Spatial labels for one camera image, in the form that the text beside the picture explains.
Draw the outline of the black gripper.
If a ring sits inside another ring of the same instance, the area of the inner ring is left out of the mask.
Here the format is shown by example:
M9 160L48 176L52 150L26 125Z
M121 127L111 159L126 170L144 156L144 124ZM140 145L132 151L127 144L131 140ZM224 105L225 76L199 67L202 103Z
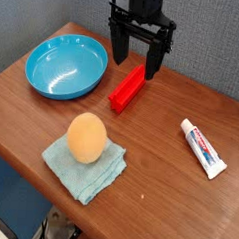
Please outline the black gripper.
M129 54L131 36L150 44L146 55L145 79L160 70L165 52L171 51L176 23L163 14L163 0L111 0L111 44L113 59L123 63Z

